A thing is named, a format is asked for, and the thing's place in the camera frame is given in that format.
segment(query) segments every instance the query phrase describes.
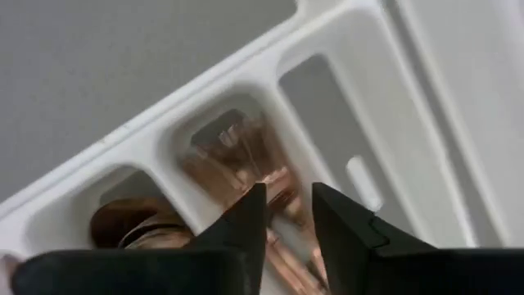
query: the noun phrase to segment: white plastic tray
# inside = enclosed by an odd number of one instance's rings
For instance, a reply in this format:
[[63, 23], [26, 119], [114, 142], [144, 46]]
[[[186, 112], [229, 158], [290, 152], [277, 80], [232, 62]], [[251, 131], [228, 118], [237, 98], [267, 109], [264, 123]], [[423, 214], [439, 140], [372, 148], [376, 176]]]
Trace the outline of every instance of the white plastic tray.
[[[303, 117], [291, 104], [282, 77], [312, 57], [332, 72], [352, 110], [348, 116], [369, 141], [365, 154], [328, 165], [326, 151], [305, 127], [322, 127], [330, 118]], [[323, 103], [323, 97], [317, 99]], [[90, 248], [90, 216], [102, 196], [121, 189], [164, 194], [200, 233], [222, 211], [174, 164], [176, 145], [211, 117], [243, 104], [260, 106], [277, 127], [306, 191], [314, 181], [340, 188], [333, 171], [344, 169], [352, 157], [372, 161], [366, 155], [373, 155], [393, 192], [376, 189], [384, 202], [379, 215], [389, 210], [387, 220], [403, 216], [411, 227], [406, 230], [438, 247], [478, 244], [447, 143], [389, 14], [369, 0], [300, 0], [291, 19], [5, 201], [0, 249], [27, 257]], [[335, 127], [327, 133], [332, 144], [341, 138], [351, 143], [348, 126]], [[131, 176], [140, 181], [129, 181]], [[374, 202], [367, 195], [360, 198]], [[400, 206], [389, 207], [393, 203]], [[284, 293], [267, 271], [263, 293]]]

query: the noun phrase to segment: gray wall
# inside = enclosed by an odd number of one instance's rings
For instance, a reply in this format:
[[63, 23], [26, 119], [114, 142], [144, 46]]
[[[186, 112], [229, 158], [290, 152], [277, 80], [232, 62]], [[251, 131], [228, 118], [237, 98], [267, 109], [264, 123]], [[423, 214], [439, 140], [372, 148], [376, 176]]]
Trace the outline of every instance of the gray wall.
[[295, 9], [293, 0], [2, 0], [0, 201]]

